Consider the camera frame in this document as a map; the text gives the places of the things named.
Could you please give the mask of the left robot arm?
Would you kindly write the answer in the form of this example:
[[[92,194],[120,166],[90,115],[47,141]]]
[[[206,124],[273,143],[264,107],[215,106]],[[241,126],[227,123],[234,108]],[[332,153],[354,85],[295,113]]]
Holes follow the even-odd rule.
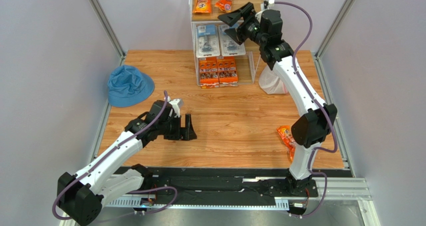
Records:
[[[59,220],[74,220],[81,226],[91,224],[101,210],[125,194],[150,194],[176,189],[171,186],[154,188],[152,172],[136,164],[125,173],[112,175],[128,158],[141,151],[149,142],[163,136],[165,140],[190,141],[197,135],[190,114],[181,125],[182,99],[157,100],[148,112],[129,121],[124,131],[102,154],[74,174],[65,172],[57,183],[57,197],[52,206]]]

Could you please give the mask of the orange razor box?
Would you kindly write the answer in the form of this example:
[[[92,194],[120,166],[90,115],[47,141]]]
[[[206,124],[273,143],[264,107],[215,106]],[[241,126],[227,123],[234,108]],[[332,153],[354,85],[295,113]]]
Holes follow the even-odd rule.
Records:
[[[201,88],[219,87],[219,74],[216,57],[202,57],[198,59],[198,76]]]
[[[236,60],[233,56],[218,56],[216,58],[219,83],[221,85],[233,85],[238,83],[239,76]]]

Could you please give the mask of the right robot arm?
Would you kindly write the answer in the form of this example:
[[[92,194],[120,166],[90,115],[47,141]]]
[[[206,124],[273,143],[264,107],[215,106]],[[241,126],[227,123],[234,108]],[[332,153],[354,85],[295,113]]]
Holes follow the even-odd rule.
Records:
[[[310,85],[299,66],[297,50],[283,39],[280,11],[271,9],[272,5],[272,0],[265,2],[264,10],[256,12],[253,3],[248,2],[218,19],[229,26],[225,33],[237,44],[249,39],[259,46],[261,59],[284,83],[295,102],[300,118],[291,127],[296,146],[285,186],[289,194],[298,195],[313,182],[314,157],[318,150],[323,150],[327,135],[336,135],[334,122],[338,110]]]

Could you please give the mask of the white Gillette razor pack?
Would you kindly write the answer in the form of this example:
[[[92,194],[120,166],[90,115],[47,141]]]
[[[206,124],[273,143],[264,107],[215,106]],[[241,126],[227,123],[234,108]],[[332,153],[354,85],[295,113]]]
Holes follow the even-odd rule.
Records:
[[[225,34],[225,30],[228,28],[229,26],[226,24],[218,26],[221,55],[223,57],[245,55],[245,45],[238,45],[228,35]]]

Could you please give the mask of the blue card razor blister pack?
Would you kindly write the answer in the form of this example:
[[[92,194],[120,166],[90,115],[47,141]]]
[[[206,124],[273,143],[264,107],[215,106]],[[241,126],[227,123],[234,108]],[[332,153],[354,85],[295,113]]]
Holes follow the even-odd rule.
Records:
[[[198,25],[196,32],[196,57],[207,58],[220,56],[217,26],[215,24]]]

